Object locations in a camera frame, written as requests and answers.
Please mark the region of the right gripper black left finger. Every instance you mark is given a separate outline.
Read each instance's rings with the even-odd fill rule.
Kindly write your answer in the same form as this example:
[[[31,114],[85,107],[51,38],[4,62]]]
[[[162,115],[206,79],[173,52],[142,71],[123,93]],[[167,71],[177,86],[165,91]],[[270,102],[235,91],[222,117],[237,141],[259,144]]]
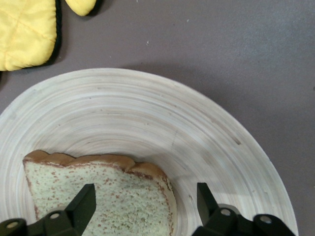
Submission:
[[[0,223],[0,236],[82,236],[96,209],[95,186],[86,184],[64,210],[27,225],[24,218]]]

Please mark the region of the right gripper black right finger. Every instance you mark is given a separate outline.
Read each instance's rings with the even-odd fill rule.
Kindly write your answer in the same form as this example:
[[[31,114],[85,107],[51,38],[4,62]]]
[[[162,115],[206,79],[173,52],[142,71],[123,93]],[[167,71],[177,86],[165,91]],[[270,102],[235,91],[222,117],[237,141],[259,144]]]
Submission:
[[[248,220],[231,206],[220,206],[206,183],[197,184],[197,209],[202,226],[191,236],[295,236],[276,216],[257,214]]]

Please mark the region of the slice of bread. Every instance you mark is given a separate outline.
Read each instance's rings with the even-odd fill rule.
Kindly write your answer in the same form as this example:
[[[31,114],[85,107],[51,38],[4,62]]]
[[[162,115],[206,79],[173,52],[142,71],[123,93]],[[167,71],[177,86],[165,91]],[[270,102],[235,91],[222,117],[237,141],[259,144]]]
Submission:
[[[175,196],[155,164],[113,154],[75,158],[36,150],[23,166],[38,219],[93,184],[96,209],[82,236],[174,236]]]

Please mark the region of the round wooden plate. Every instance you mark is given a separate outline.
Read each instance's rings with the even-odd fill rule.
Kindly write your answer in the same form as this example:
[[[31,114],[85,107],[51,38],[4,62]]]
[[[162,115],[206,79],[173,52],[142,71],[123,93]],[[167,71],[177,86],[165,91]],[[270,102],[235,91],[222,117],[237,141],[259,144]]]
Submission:
[[[253,136],[211,99],[161,76],[80,70],[13,100],[0,115],[0,222],[36,220],[22,160],[37,149],[74,157],[115,153],[160,166],[176,197],[175,236],[201,225],[198,182],[245,218],[271,214],[298,233],[283,181]]]

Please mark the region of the yellow quilted oven mitt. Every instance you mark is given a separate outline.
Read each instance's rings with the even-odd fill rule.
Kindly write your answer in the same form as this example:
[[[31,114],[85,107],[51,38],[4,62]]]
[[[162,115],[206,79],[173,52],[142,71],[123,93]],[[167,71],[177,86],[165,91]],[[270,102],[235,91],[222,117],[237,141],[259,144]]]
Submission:
[[[61,28],[61,0],[0,0],[0,71],[52,64]]]
[[[70,9],[78,16],[95,15],[103,0],[65,0]]]

